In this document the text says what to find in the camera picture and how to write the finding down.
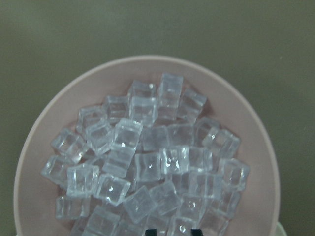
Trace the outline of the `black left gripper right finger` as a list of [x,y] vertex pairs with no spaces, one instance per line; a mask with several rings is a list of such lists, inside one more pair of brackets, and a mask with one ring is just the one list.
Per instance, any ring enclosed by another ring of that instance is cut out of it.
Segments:
[[191,229],[190,235],[191,236],[201,236],[201,229]]

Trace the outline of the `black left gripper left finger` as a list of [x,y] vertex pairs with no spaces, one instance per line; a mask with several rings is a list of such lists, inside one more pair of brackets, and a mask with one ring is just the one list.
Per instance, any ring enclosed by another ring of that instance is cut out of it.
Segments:
[[145,231],[145,236],[157,236],[157,230],[156,229],[147,229]]

